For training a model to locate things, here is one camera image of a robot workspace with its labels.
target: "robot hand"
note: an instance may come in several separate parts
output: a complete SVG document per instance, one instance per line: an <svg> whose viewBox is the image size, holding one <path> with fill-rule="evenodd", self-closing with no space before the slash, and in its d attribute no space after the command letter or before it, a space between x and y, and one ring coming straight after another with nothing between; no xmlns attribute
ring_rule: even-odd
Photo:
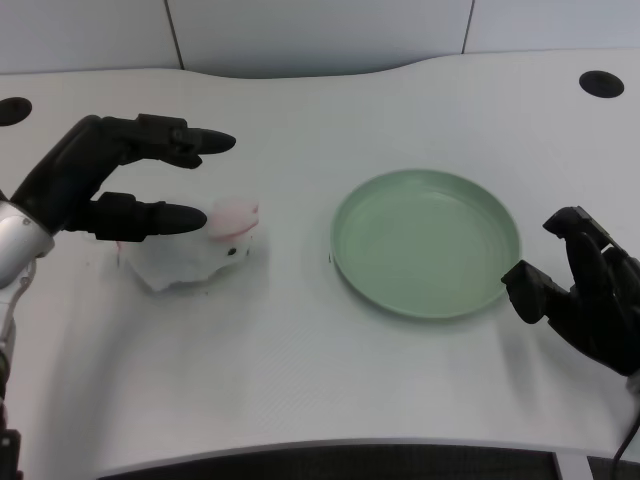
<svg viewBox="0 0 640 480"><path fill-rule="evenodd" d="M202 163L199 154L225 152L235 143L224 133L188 128L179 118L88 116L36 165L11 200L0 192L0 406L15 343L13 310L33 280L35 259L53 248L53 236L82 230L100 240L140 242L147 235L203 227L206 215L191 207L145 204L123 193L91 197L119 165L148 158L193 169ZM20 436L5 429L2 410L0 480L14 479Z"/></svg>
<svg viewBox="0 0 640 480"><path fill-rule="evenodd" d="M530 324L546 315L569 344L620 375L639 372L640 263L580 207L543 227L565 240L576 283L566 292L521 260L502 278L516 312Z"/></svg>

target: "white table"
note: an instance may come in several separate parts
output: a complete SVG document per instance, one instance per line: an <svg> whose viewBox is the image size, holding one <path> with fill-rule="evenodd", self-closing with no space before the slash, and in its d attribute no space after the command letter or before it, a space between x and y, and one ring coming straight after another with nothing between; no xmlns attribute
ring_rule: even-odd
<svg viewBox="0 0 640 480"><path fill-rule="evenodd" d="M626 85L604 100L588 70ZM434 168L509 206L524 257L561 285L542 229L581 205L640 255L640 50L465 55L351 77L232 80L171 70L0 78L33 113L0 128L6 193L87 114L184 117L237 146L196 171L146 161L105 190L151 201L247 193L248 262L153 297L115 246L62 233L16 311L10 426L31 479L85 478L296 442L517 446L612 455L633 413L624 379L506 297L458 322L401 319L354 296L329 263L333 211L356 185ZM640 446L630 456L640 458Z"/></svg>

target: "rabbit ear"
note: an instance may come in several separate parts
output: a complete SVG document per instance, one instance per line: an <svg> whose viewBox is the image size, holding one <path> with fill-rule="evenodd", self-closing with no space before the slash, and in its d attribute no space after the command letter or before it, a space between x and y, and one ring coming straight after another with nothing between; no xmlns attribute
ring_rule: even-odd
<svg viewBox="0 0 640 480"><path fill-rule="evenodd" d="M243 198L223 198L213 204L207 228L209 237L230 241L258 224L258 202Z"/></svg>

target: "black grommet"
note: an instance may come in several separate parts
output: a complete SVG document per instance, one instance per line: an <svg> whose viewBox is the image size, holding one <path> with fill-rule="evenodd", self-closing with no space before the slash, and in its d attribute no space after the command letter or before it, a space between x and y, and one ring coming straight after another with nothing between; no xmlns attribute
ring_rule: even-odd
<svg viewBox="0 0 640 480"><path fill-rule="evenodd" d="M614 98L624 92L624 83L615 75L608 72L592 71L580 76L582 89L600 98Z"/></svg>
<svg viewBox="0 0 640 480"><path fill-rule="evenodd" d="M26 98L13 97L0 100L0 127L20 123L31 113L31 102Z"/></svg>

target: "black cable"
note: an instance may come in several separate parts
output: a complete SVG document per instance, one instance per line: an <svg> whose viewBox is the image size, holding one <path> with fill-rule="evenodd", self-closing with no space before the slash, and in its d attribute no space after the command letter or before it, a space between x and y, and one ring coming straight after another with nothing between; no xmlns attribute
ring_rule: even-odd
<svg viewBox="0 0 640 480"><path fill-rule="evenodd" d="M635 437L636 433L638 433L639 428L640 428L640 410L638 411L638 413L636 413L636 419L633 421L633 424L629 429L629 433L627 433L627 436L622 442L622 445L620 445L620 448L618 449L618 451L613 457L613 460L611 461L611 468L609 469L609 480L616 480L616 471L618 468L618 463L620 463L620 458L622 457L622 454L631 443L631 440L633 440L633 437Z"/></svg>

